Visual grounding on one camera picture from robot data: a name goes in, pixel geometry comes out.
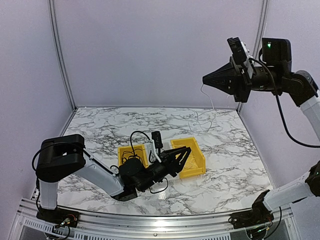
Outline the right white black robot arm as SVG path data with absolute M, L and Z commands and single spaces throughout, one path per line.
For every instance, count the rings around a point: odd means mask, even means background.
M 258 59 L 253 58 L 244 42 L 238 37 L 227 39 L 232 55 L 229 62 L 202 78 L 204 85 L 233 96 L 235 102 L 246 103 L 252 91 L 270 92 L 288 137 L 295 143 L 318 149 L 298 141 L 289 132 L 284 119 L 280 95 L 287 93 L 311 124 L 315 134 L 320 134 L 320 90 L 313 77 L 305 70 L 292 71 L 291 43 L 283 38 L 262 38 Z M 320 165 L 317 163 L 303 176 L 292 182 L 261 193 L 252 204 L 247 219 L 258 224 L 267 214 L 289 203 L 320 195 Z

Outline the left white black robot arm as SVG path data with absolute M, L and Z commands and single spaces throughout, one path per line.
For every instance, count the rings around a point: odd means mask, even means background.
M 80 134 L 44 140 L 32 159 L 39 182 L 38 211 L 53 223 L 63 219 L 63 211 L 58 208 L 58 184 L 72 174 L 91 182 L 119 202 L 135 199 L 138 192 L 149 190 L 168 175 L 176 177 L 192 152 L 187 146 L 161 151 L 156 150 L 154 140 L 149 144 L 150 152 L 155 156 L 151 165 L 145 167 L 133 154 L 114 173 L 86 151 L 85 139 Z

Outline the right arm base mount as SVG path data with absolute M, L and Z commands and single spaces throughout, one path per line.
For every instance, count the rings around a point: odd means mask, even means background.
M 270 190 L 262 192 L 253 202 L 250 210 L 234 212 L 230 215 L 228 222 L 234 229 L 252 227 L 274 220 L 271 210 L 263 204 L 264 198 Z

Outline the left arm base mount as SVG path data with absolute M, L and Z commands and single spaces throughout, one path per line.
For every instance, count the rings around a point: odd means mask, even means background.
M 55 209 L 45 209 L 39 204 L 39 198 L 36 199 L 35 205 L 37 207 L 36 217 L 40 220 L 55 224 L 56 228 L 75 228 L 78 225 L 80 217 L 80 213 L 78 211 L 60 207 L 56 207 Z

